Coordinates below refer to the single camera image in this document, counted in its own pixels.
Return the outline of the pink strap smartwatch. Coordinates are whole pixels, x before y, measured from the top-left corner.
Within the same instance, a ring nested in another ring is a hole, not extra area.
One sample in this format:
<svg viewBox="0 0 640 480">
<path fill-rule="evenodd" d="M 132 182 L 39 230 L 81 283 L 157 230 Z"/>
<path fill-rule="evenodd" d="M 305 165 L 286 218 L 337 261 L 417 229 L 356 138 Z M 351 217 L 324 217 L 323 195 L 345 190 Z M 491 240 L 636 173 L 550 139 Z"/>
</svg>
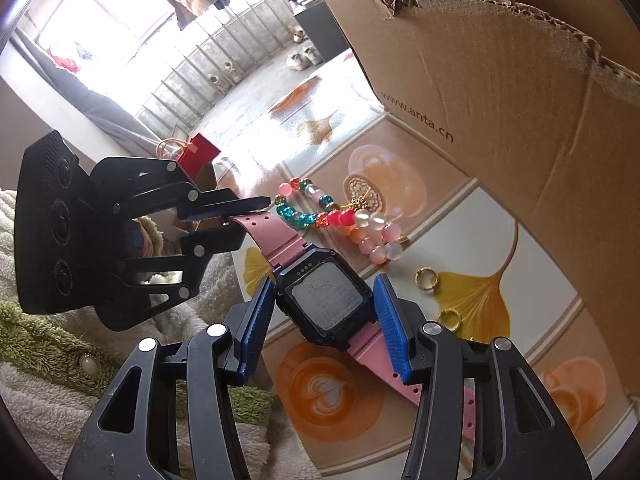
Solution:
<svg viewBox="0 0 640 480">
<path fill-rule="evenodd" d="M 369 286 L 332 249 L 306 242 L 269 211 L 229 218 L 254 240 L 271 266 L 279 309 L 311 344 L 348 354 L 413 403 L 426 393 L 435 352 L 426 338 L 446 327 L 425 320 L 408 326 L 413 304 L 384 278 Z"/>
</svg>

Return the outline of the gold pendant charm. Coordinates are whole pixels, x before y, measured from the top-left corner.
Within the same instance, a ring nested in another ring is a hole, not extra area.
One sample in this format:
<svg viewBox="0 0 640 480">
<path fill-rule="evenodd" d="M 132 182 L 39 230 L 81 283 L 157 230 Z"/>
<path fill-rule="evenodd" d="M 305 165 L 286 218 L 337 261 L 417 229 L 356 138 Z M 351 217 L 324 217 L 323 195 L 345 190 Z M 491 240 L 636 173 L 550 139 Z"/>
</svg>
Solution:
<svg viewBox="0 0 640 480">
<path fill-rule="evenodd" d="M 343 182 L 343 191 L 349 203 L 355 202 L 368 211 L 386 211 L 386 200 L 381 189 L 361 174 L 350 174 Z"/>
</svg>

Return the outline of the red gift bag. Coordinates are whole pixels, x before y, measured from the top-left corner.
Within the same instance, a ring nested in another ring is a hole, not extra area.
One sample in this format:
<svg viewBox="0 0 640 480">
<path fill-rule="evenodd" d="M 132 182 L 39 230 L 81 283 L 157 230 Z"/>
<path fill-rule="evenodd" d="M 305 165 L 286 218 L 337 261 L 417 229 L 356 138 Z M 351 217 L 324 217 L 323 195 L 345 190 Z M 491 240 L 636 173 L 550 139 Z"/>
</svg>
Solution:
<svg viewBox="0 0 640 480">
<path fill-rule="evenodd" d="M 202 168 L 209 165 L 219 154 L 220 149 L 216 145 L 201 133 L 197 133 L 186 142 L 177 157 L 177 164 L 190 179 L 194 180 Z"/>
</svg>

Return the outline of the white shoe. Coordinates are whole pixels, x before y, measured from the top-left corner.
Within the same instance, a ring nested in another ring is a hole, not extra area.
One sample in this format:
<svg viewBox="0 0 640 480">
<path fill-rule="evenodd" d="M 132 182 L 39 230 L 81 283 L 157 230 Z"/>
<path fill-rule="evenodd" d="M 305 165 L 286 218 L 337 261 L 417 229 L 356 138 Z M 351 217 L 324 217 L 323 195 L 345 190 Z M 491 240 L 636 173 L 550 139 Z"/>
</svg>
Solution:
<svg viewBox="0 0 640 480">
<path fill-rule="evenodd" d="M 313 46 L 304 47 L 303 55 L 305 55 L 305 58 L 312 66 L 317 66 L 324 62 L 319 51 Z"/>
<path fill-rule="evenodd" d="M 306 55 L 303 55 L 303 53 L 293 52 L 286 58 L 285 65 L 289 70 L 294 70 L 294 72 L 302 72 L 310 66 L 310 62 Z"/>
</svg>

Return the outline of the patterned tablecloth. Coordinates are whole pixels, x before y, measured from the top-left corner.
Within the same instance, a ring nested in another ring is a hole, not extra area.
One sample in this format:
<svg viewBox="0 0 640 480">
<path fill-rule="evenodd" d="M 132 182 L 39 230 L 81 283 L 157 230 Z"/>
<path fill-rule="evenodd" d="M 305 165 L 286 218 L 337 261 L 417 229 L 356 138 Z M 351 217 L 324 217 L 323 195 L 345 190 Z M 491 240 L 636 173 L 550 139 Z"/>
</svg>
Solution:
<svg viewBox="0 0 640 480">
<path fill-rule="evenodd" d="M 224 154 L 218 181 L 273 195 L 308 177 L 340 203 L 361 174 L 404 234 L 383 266 L 402 298 L 465 336 L 508 336 L 559 405 L 594 474 L 639 420 L 596 323 L 536 240 L 480 184 L 386 112 L 350 53 L 296 73 L 277 56 L 212 110 L 203 131 Z M 262 378 L 277 391 L 317 479 L 395 479 L 416 406 L 352 358 L 308 344 L 273 315 Z"/>
</svg>

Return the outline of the dark grey cabinet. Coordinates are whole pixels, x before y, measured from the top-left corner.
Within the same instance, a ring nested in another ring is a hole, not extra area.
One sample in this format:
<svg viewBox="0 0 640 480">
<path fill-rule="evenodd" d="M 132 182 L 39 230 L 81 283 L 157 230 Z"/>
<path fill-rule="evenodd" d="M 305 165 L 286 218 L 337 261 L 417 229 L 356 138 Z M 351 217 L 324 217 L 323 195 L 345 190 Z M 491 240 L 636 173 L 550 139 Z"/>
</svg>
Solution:
<svg viewBox="0 0 640 480">
<path fill-rule="evenodd" d="M 349 49 L 349 45 L 324 0 L 307 0 L 294 11 L 294 18 L 306 32 L 324 62 Z"/>
</svg>

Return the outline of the brown cardboard box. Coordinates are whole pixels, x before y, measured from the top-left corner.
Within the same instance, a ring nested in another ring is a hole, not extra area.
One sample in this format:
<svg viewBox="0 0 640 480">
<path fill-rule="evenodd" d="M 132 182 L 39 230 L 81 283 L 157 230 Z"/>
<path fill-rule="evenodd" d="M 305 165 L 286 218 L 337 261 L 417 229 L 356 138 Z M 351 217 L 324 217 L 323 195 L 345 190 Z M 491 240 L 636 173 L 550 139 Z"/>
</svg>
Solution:
<svg viewBox="0 0 640 480">
<path fill-rule="evenodd" d="M 324 0 L 375 95 L 559 265 L 639 390 L 639 31 L 618 0 Z"/>
</svg>

